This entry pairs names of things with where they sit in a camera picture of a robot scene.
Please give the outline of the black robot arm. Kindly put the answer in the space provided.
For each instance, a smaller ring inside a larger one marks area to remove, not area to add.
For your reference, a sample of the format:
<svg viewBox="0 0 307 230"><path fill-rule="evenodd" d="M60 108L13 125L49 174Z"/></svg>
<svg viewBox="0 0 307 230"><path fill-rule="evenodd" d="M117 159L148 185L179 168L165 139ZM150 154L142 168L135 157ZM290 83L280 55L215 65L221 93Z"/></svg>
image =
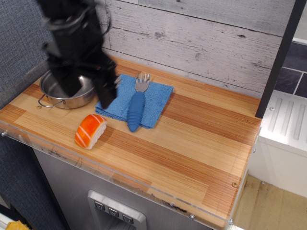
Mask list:
<svg viewBox="0 0 307 230"><path fill-rule="evenodd" d="M68 96L81 88L79 76L92 81L102 108L117 97L115 62L102 50L104 33L93 0L39 0L53 41L44 44L49 68Z"/></svg>

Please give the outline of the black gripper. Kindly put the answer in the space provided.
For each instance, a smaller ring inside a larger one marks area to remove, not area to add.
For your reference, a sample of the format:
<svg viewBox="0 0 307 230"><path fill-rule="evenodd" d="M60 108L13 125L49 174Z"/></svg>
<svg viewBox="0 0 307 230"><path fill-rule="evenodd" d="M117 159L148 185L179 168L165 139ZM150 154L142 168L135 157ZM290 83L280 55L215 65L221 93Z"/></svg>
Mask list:
<svg viewBox="0 0 307 230"><path fill-rule="evenodd" d="M50 70L60 87L74 96L82 87L79 75L93 79L103 109L117 97L115 63L102 51L104 42L96 14L79 14L64 19L44 17L53 42L44 44Z"/></svg>

